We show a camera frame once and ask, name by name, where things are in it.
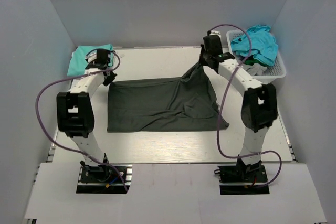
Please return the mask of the dark grey t shirt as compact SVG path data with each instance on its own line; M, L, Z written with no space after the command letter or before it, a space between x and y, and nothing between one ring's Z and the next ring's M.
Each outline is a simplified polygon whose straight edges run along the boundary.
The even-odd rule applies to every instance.
M214 88L196 63L178 78L118 81L108 90L107 131L199 132L225 130Z

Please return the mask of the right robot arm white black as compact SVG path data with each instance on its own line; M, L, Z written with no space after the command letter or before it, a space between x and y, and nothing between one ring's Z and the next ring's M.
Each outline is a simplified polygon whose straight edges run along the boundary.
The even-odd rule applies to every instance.
M247 182L261 168L261 152L265 136L278 117L276 88L252 77L239 66L230 53L224 53L221 37L209 32L203 38L199 63L213 69L243 97L241 120L245 137L237 159L237 175Z

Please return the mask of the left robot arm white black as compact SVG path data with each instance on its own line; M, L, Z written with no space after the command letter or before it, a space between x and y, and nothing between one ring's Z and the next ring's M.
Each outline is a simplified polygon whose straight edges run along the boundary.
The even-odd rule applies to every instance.
M112 49L98 48L88 52L84 74L77 77L78 82L72 88L56 97L59 131L76 144L84 164L95 165L93 176L101 182L110 178L111 168L103 164L108 162L108 158L93 133L95 117L91 98L101 85L108 86L117 76L112 64L115 58L119 65L120 59Z

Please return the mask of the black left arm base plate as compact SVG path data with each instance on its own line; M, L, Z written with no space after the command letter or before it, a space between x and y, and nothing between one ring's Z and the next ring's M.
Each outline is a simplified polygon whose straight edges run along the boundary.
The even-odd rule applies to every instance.
M131 185L132 166L82 166L77 183L77 194L126 194Z

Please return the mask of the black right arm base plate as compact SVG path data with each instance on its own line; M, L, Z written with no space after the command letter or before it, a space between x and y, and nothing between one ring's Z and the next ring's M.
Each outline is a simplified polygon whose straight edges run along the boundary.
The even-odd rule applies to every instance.
M236 166L219 166L214 170L214 175L219 178L219 189L221 195L236 196L270 194L268 185L261 188L258 187L268 182L264 165L262 165L258 171L254 171L246 176L239 174Z

